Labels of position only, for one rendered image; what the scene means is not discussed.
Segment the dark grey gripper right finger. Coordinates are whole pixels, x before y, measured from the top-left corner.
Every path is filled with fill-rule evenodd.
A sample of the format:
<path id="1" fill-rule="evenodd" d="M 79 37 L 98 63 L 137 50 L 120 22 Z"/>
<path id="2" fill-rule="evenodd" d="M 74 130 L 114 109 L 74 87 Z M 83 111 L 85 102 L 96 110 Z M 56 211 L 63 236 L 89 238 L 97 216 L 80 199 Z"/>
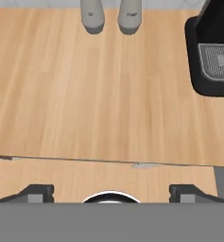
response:
<path id="1" fill-rule="evenodd" d="M 194 184 L 171 184 L 169 186 L 169 194 L 170 203 L 224 203 L 224 199 L 208 195 Z"/>

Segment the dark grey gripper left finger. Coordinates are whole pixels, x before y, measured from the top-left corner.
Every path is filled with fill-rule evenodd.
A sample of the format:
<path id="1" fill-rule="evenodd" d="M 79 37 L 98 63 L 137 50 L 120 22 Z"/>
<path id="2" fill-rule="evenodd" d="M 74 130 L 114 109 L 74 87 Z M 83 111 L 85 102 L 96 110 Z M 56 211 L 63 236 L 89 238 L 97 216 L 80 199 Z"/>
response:
<path id="1" fill-rule="evenodd" d="M 30 184 L 18 194 L 1 198 L 0 203 L 53 203 L 53 194 L 53 184 Z"/>

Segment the black and white round object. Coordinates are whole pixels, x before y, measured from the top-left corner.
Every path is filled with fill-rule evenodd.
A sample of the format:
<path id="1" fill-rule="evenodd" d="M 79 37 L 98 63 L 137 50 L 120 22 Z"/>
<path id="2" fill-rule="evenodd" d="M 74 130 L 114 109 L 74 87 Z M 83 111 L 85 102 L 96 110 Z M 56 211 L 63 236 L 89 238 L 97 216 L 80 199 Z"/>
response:
<path id="1" fill-rule="evenodd" d="M 140 200 L 120 191 L 102 191 L 92 194 L 83 203 L 140 203 Z"/>

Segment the grey salt shaker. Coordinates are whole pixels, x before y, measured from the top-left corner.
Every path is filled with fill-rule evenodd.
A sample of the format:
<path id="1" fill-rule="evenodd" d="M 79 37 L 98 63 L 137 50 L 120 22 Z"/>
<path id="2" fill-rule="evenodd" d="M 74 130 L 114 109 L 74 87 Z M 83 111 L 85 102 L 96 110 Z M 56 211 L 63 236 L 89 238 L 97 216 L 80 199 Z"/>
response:
<path id="1" fill-rule="evenodd" d="M 81 22 L 90 34 L 99 34 L 105 24 L 101 0 L 80 0 Z"/>

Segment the grey pepper shaker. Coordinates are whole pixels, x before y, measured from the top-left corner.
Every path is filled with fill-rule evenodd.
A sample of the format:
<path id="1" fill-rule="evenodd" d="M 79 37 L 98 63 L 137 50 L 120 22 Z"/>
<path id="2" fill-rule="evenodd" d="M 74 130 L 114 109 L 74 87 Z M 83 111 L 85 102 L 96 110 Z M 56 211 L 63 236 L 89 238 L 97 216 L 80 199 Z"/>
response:
<path id="1" fill-rule="evenodd" d="M 142 23 L 142 0 L 121 0 L 117 22 L 123 34 L 136 33 Z"/>

